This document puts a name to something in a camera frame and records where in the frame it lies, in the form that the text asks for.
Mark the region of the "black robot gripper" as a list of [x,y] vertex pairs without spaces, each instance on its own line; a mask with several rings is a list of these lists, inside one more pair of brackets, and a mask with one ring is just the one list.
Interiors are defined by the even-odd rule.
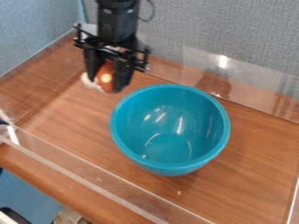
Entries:
[[74,24],[74,46],[84,50],[90,82],[105,59],[116,60],[113,92],[118,93],[129,85],[134,70],[148,69],[150,48],[136,37],[140,0],[96,0],[96,3],[97,23]]

